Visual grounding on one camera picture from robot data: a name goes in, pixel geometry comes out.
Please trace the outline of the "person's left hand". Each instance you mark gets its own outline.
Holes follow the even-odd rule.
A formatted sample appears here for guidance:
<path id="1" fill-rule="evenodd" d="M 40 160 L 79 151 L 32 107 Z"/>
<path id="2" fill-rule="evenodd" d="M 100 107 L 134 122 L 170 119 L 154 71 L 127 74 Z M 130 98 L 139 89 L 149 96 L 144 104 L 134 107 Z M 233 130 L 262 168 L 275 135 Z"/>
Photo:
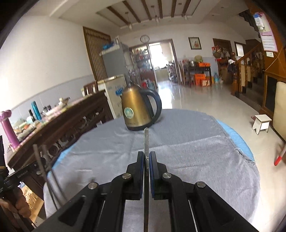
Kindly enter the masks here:
<path id="1" fill-rule="evenodd" d="M 17 202 L 12 204 L 8 200 L 1 199 L 1 207 L 12 213 L 18 213 L 24 218 L 29 218 L 31 216 L 31 211 L 22 190 L 19 187 L 14 190 Z"/>

